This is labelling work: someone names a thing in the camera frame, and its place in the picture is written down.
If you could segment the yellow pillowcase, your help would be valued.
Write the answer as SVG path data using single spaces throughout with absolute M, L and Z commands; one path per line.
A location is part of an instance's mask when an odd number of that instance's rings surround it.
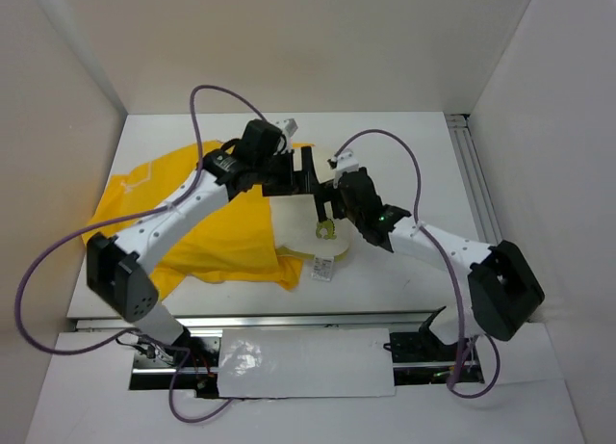
M 196 145 L 187 145 L 114 174 L 89 224 L 155 208 L 195 169 Z M 192 276 L 206 283 L 272 282 L 287 291 L 300 281 L 302 260 L 277 253 L 270 202 L 255 187 L 194 227 L 150 277 L 162 298 Z

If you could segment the cream quilted pillow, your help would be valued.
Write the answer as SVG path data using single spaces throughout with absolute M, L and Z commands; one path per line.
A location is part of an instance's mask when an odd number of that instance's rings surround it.
M 327 160 L 331 153 L 314 144 L 312 172 L 324 182 L 333 180 Z M 335 264 L 344 260 L 352 245 L 351 227 L 340 219 L 319 222 L 312 195 L 270 196 L 271 226 L 274 250 L 278 258 L 299 266 L 308 266 L 311 277 L 319 280 L 332 278 Z

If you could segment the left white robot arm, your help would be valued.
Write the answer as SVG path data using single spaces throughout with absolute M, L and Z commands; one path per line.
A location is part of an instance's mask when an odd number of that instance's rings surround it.
M 301 192 L 291 138 L 296 122 L 250 121 L 242 136 L 201 155 L 195 170 L 158 207 L 112 237 L 87 242 L 88 287 L 143 338 L 169 366 L 182 364 L 196 342 L 161 303 L 150 278 L 163 257 L 196 225 L 256 185 L 278 194 Z

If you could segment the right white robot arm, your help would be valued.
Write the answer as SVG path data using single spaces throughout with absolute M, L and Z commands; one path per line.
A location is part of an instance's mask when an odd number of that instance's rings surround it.
M 466 239 L 420 222 L 411 212 L 384 203 L 365 168 L 321 183 L 314 192 L 318 215 L 350 221 L 369 244 L 453 273 L 467 338 L 510 340 L 545 300 L 533 270 L 515 244 Z

